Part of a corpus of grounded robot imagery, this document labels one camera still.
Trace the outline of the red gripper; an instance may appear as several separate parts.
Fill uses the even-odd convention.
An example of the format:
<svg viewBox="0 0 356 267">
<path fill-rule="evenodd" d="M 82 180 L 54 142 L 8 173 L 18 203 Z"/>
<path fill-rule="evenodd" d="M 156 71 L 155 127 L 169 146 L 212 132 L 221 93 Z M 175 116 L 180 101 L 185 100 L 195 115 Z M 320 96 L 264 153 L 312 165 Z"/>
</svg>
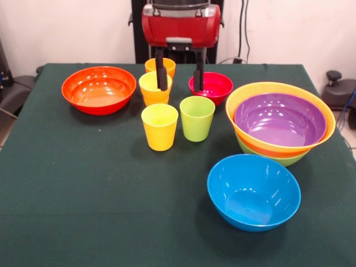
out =
<svg viewBox="0 0 356 267">
<path fill-rule="evenodd" d="M 221 10 L 216 4 L 188 10 L 158 9 L 146 4 L 142 10 L 142 30 L 150 46 L 156 47 L 155 65 L 157 86 L 167 90 L 167 70 L 164 66 L 164 49 L 173 44 L 185 44 L 196 51 L 194 91 L 204 89 L 206 48 L 218 40 Z"/>
</svg>

